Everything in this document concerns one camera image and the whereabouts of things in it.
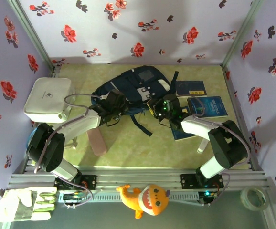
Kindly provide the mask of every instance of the wallpaper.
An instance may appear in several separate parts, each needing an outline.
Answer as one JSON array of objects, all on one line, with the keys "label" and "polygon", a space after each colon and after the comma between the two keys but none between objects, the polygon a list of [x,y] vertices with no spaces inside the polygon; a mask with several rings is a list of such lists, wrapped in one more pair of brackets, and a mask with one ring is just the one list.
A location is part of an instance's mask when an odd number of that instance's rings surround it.
[{"label": "wallpaper", "polygon": [[276,1],[265,1],[227,70],[258,162],[276,188]]},{"label": "wallpaper", "polygon": [[32,130],[23,106],[46,67],[5,0],[0,0],[0,198],[23,160]]},{"label": "wallpaper", "polygon": [[221,64],[252,0],[19,0],[53,64]]}]

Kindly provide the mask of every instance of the book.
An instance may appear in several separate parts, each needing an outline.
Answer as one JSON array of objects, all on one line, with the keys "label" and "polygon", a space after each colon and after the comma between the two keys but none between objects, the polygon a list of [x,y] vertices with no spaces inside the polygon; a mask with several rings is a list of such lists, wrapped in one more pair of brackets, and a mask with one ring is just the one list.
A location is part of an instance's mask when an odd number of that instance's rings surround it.
[{"label": "book", "polygon": [[[205,113],[201,118],[226,117],[228,114],[221,97],[211,96],[199,98],[205,107]],[[202,105],[195,98],[187,99],[190,111],[193,114],[202,114]]]},{"label": "book", "polygon": [[[183,110],[183,112],[189,112],[189,107],[187,107],[187,106],[182,107],[182,110]],[[179,141],[179,140],[183,140],[183,139],[188,139],[188,138],[196,136],[194,134],[188,134],[188,133],[185,133],[183,131],[175,130],[175,129],[172,129],[172,134],[173,134],[173,137],[174,137],[175,141]]]},{"label": "book", "polygon": [[176,81],[175,82],[176,95],[179,97],[206,96],[206,89],[204,82],[201,80],[191,81]]}]

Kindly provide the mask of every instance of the white cylinder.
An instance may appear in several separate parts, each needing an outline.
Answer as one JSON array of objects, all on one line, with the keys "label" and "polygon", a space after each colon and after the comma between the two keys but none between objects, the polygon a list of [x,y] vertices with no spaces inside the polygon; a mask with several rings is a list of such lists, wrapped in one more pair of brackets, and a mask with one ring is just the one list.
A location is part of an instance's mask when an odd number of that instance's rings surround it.
[{"label": "white cylinder", "polygon": [[72,181],[78,171],[73,165],[63,159],[60,165],[55,170],[52,170],[51,173],[68,181]]},{"label": "white cylinder", "polygon": [[200,170],[204,177],[210,179],[218,173],[224,171],[225,168],[222,167],[219,164],[219,162],[215,159],[215,156],[213,156],[209,161],[207,161],[204,165],[201,166]]}]

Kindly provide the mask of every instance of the shark plush toy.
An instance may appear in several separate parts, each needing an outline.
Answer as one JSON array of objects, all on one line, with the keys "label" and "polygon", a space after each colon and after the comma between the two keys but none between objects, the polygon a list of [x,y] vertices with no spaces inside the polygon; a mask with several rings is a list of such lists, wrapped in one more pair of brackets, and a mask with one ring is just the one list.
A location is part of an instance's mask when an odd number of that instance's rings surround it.
[{"label": "shark plush toy", "polygon": [[135,210],[135,218],[142,217],[146,212],[152,216],[161,213],[169,202],[170,191],[165,191],[157,185],[148,185],[142,192],[139,188],[134,188],[134,193],[128,192],[130,185],[117,187],[120,192],[122,202],[129,208]]}]

